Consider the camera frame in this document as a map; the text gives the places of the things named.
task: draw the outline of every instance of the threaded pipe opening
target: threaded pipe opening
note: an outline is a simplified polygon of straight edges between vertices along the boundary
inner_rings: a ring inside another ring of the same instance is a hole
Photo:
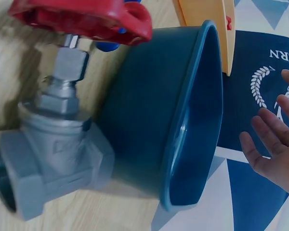
[[[0,152],[0,199],[12,213],[16,212],[16,202],[11,181]]]

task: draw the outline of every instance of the wheat emblem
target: wheat emblem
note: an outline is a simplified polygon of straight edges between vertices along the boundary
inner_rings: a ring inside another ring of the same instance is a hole
[[[251,76],[250,90],[253,97],[255,98],[255,101],[260,107],[267,108],[264,99],[260,94],[260,85],[263,78],[268,76],[271,73],[271,71],[275,71],[275,69],[272,68],[271,66],[269,67],[263,66]]]

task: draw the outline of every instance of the orange object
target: orange object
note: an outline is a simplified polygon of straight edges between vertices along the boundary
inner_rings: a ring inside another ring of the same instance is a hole
[[[205,20],[216,24],[223,72],[231,74],[236,40],[233,0],[173,0],[182,26],[201,26]]]

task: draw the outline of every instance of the blue cloth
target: blue cloth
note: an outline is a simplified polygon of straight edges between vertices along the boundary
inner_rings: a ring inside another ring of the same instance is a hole
[[[289,38],[237,31],[233,71],[223,79],[224,116],[218,146],[241,151],[238,137],[240,132],[247,131],[259,152],[270,156],[250,120],[261,107],[278,114],[277,96],[289,96],[289,85],[281,77],[282,69],[289,69]],[[282,111],[279,116],[289,126]],[[227,164],[234,230],[265,230],[288,193],[254,173],[245,163],[228,160]]]
[[[282,69],[289,69],[289,38],[236,32],[232,74],[223,79],[224,114],[218,146],[241,151],[238,137],[240,132],[247,131],[253,137],[259,152],[270,156],[253,130],[250,120],[261,107],[278,113],[277,96],[289,94],[289,85],[281,77]],[[251,89],[253,79],[256,79],[256,86]],[[281,115],[289,126],[288,117],[283,112]]]

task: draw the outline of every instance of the hex nut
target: hex nut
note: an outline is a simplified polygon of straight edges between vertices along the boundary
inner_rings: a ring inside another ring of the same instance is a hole
[[[53,69],[53,77],[66,81],[81,81],[84,78],[89,54],[78,49],[61,47]]]
[[[36,95],[35,105],[40,109],[59,114],[73,114],[79,111],[78,98],[59,98],[42,92]]]

